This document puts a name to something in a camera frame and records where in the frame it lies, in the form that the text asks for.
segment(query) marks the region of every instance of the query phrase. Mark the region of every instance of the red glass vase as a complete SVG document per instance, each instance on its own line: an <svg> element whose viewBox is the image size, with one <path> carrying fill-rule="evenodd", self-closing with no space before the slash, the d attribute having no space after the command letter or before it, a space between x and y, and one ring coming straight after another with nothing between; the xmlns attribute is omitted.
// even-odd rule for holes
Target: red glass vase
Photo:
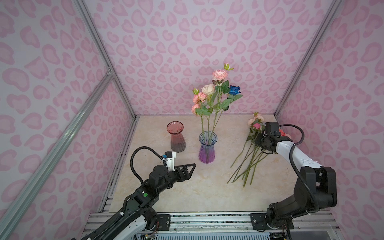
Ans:
<svg viewBox="0 0 384 240"><path fill-rule="evenodd" d="M170 147L172 151L182 152L187 146L185 139L181 132L184 129L184 125L181 122L173 121L167 126L167 131L171 134L170 136Z"/></svg>

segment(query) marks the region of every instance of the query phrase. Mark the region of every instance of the peach rose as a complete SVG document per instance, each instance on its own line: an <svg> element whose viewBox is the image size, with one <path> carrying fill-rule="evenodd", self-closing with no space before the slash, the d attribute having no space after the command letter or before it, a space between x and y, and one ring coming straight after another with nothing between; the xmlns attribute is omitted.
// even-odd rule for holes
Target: peach rose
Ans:
<svg viewBox="0 0 384 240"><path fill-rule="evenodd" d="M215 80L221 80L228 76L228 72L225 69L218 69L212 73Z"/></svg>
<svg viewBox="0 0 384 240"><path fill-rule="evenodd" d="M196 114L196 108L200 108L200 104L195 104L195 105L192 106L192 110L191 110L191 111L192 111L192 113L195 114L195 115L197 115L197 114Z"/></svg>
<svg viewBox="0 0 384 240"><path fill-rule="evenodd" d="M193 103L198 103L199 101L202 101L202 102L205 102L205 99L207 98L207 95L205 95L204 93L198 93L197 95L195 95L193 97Z"/></svg>

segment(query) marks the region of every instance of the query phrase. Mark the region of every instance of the pink rose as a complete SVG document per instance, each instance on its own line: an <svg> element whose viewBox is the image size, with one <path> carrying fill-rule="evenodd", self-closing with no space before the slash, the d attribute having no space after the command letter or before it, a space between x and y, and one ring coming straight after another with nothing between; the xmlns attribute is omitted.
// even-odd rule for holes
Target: pink rose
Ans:
<svg viewBox="0 0 384 240"><path fill-rule="evenodd" d="M228 76L228 72L225 69L218 69L212 73L212 76L216 80L221 80Z"/></svg>
<svg viewBox="0 0 384 240"><path fill-rule="evenodd" d="M260 128L260 123L255 123L254 125L253 125L253 127L255 127L256 129L259 129Z"/></svg>
<svg viewBox="0 0 384 240"><path fill-rule="evenodd" d="M198 103L199 101L202 101L202 102L205 102L205 99L207 98L207 95L205 95L204 93L198 93L197 95L195 95L193 97L193 103Z"/></svg>
<svg viewBox="0 0 384 240"><path fill-rule="evenodd" d="M192 110L191 110L191 111L192 111L192 113L195 114L195 115L197 115L197 114L196 114L196 108L200 108L200 104L195 104L195 105L192 106Z"/></svg>

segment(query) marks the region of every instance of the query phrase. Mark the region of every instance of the patterned wallpaper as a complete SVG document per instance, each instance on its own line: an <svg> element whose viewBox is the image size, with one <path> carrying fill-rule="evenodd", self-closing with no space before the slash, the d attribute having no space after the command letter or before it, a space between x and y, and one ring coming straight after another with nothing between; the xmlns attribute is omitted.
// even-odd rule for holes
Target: patterned wallpaper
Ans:
<svg viewBox="0 0 384 240"><path fill-rule="evenodd" d="M223 61L244 95L228 112L273 113L330 3L87 1L136 114L190 114Z"/></svg>
<svg viewBox="0 0 384 240"><path fill-rule="evenodd" d="M278 118L301 126L300 149L335 169L346 240L384 235L383 12L383 1L346 1Z"/></svg>
<svg viewBox="0 0 384 240"><path fill-rule="evenodd" d="M0 218L106 73L71 0L0 3Z"/></svg>
<svg viewBox="0 0 384 240"><path fill-rule="evenodd" d="M110 83L11 239L79 239L100 204L129 125Z"/></svg>
<svg viewBox="0 0 384 240"><path fill-rule="evenodd" d="M71 0L0 3L0 218L106 69ZM129 127L111 83L10 239L78 237Z"/></svg>

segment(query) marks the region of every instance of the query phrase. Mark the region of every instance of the green leaf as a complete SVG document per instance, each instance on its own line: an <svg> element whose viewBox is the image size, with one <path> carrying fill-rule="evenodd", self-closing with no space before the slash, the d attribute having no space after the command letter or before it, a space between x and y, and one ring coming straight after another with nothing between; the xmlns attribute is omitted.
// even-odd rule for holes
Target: green leaf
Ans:
<svg viewBox="0 0 384 240"><path fill-rule="evenodd" d="M223 93L229 93L229 91L231 90L230 88L223 88L223 86L221 86L222 89L223 89Z"/></svg>
<svg viewBox="0 0 384 240"><path fill-rule="evenodd" d="M203 110L203 115L209 116L211 115L211 112L208 110Z"/></svg>
<svg viewBox="0 0 384 240"><path fill-rule="evenodd" d="M218 91L216 90L215 93L212 95L212 98L211 98L211 99L212 99L212 103L215 101L215 98L216 98L216 96L217 96L217 93L218 93Z"/></svg>
<svg viewBox="0 0 384 240"><path fill-rule="evenodd" d="M228 99L224 100L221 108L224 110L225 108L227 108L229 106L230 103L231 103L231 99L228 98Z"/></svg>
<svg viewBox="0 0 384 240"><path fill-rule="evenodd" d="M236 101L237 99L240 99L243 95L241 94L237 94L235 96L233 96L233 101Z"/></svg>
<svg viewBox="0 0 384 240"><path fill-rule="evenodd" d="M227 81L225 81L225 82L223 82L223 85L221 85L221 88L222 89L226 89L226 88L228 88L229 87L229 81L227 80Z"/></svg>
<svg viewBox="0 0 384 240"><path fill-rule="evenodd" d="M197 115L201 115L203 114L203 110L201 110L200 108L196 108L196 113Z"/></svg>

